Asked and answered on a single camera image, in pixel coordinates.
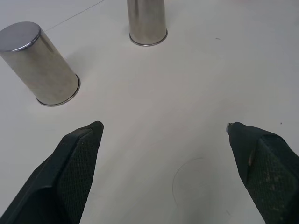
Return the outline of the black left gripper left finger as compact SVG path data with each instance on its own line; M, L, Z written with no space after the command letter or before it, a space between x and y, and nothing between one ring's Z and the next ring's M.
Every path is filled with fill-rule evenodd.
M104 125L65 135L30 175L0 224L79 224L90 193Z

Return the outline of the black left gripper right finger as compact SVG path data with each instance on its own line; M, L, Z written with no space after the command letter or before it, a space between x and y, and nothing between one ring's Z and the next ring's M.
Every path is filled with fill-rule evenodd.
M226 129L238 173L266 224L299 224L299 156L275 133L240 122Z

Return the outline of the stainless steel cup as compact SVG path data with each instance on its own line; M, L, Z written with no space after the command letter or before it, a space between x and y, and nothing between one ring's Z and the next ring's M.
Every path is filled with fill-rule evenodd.
M81 81L47 37L30 21L0 31L0 56L44 106L70 101Z
M127 0L129 37L139 46L154 46L167 35L164 0Z

